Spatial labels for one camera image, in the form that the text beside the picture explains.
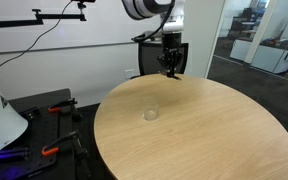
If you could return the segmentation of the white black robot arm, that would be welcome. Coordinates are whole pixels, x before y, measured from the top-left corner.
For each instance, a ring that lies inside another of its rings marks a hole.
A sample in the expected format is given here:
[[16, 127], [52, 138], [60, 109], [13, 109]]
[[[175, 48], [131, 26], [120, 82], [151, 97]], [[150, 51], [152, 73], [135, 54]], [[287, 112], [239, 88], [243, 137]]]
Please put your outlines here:
[[163, 54], [158, 57], [163, 72], [169, 78], [177, 79], [176, 66], [181, 61], [182, 31], [184, 29], [185, 0], [121, 0], [127, 15], [134, 20], [149, 19], [159, 15], [160, 26], [155, 31], [145, 31], [132, 38], [132, 41], [141, 43], [160, 34]]

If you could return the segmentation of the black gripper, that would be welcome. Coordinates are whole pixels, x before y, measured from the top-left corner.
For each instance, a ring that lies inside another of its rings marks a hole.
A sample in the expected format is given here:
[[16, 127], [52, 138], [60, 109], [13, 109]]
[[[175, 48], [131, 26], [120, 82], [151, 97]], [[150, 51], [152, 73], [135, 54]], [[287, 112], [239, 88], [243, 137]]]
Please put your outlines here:
[[180, 52], [181, 33], [168, 33], [162, 35], [162, 55], [158, 57], [158, 61], [165, 69], [165, 75], [175, 78], [175, 67], [179, 64], [182, 58]]

